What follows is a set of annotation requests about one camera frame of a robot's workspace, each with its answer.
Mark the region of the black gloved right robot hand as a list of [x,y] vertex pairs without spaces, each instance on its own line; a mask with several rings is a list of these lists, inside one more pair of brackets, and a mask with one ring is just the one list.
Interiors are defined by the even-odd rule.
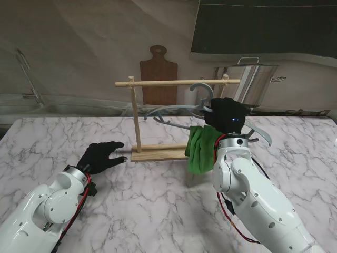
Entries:
[[207,125],[217,131],[227,134],[240,134],[245,124],[248,109],[232,98],[213,98],[210,102],[212,112],[204,112],[204,120]]

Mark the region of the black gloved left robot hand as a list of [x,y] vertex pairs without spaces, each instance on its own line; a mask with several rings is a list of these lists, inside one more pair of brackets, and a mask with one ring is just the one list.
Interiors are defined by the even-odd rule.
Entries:
[[80,158],[76,168],[90,175],[99,174],[107,169],[127,161],[127,157],[121,156],[110,159],[110,155],[124,146],[122,142],[92,143]]

